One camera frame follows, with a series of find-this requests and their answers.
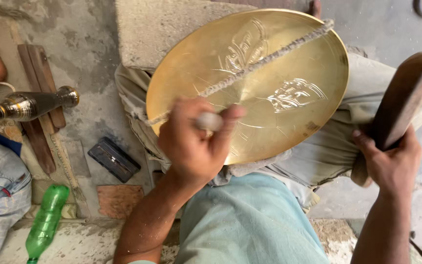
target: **hammer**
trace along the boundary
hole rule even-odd
[[[398,67],[380,102],[374,121],[364,132],[382,151],[396,147],[421,103],[422,52],[418,52]],[[351,180],[361,187],[368,187],[372,183],[362,153],[355,160]]]

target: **worker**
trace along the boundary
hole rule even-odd
[[[176,264],[328,263],[295,196],[281,181],[251,173],[221,187],[206,185],[223,166],[245,109],[231,105],[221,112],[224,124],[211,137],[195,126],[203,112],[214,112],[204,98],[175,102],[158,142],[172,166],[126,220],[114,263],[159,263],[162,243],[186,202]],[[386,152],[359,130],[352,136],[380,187],[352,263],[408,263],[411,200],[422,155],[414,129],[409,127],[399,146]]]
[[[311,2],[309,14],[320,18],[319,0]],[[162,243],[185,203],[176,264],[328,263],[304,214],[308,204],[316,202],[302,201],[286,183],[301,185],[293,180],[303,179],[308,188],[326,179],[349,176],[359,150],[380,191],[352,263],[408,263],[412,193],[422,155],[413,125],[418,128],[422,124],[422,106],[399,146],[380,151],[371,138],[355,128],[373,118],[395,69],[362,55],[349,54],[348,58],[350,82],[332,119],[294,147],[291,158],[243,177],[232,176],[228,184],[219,187],[207,183],[221,170],[231,132],[245,109],[232,105],[221,112],[224,125],[207,137],[196,128],[195,121],[202,112],[214,112],[212,105],[204,98],[180,98],[161,126],[160,149],[148,140],[155,136],[150,127],[129,115],[132,129],[144,145],[155,157],[167,156],[172,165],[126,220],[114,263],[159,263]],[[128,114],[131,105],[144,106],[148,72],[120,65],[115,81]]]

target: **hand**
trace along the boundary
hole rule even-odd
[[[206,99],[179,98],[172,107],[169,120],[160,128],[159,147],[172,162],[177,181],[202,188],[221,170],[229,153],[235,123],[245,115],[245,109],[231,105],[220,113],[223,125],[214,135],[196,128],[202,112],[214,113]]]
[[[400,200],[411,198],[422,156],[413,126],[407,129],[397,148],[385,152],[360,130],[353,131],[353,139],[366,158],[368,175],[380,187],[380,195]]]

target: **black plastic case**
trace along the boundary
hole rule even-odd
[[[87,154],[106,168],[122,183],[126,183],[141,166],[109,138],[103,137]]]

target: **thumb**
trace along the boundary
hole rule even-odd
[[[382,153],[377,147],[375,141],[358,129],[353,130],[353,140],[356,146],[365,157],[371,157],[374,154]]]
[[[210,147],[213,155],[226,154],[229,152],[232,131],[235,123],[246,114],[245,108],[233,104],[220,113],[222,117],[222,126],[219,131],[214,132],[210,141]]]

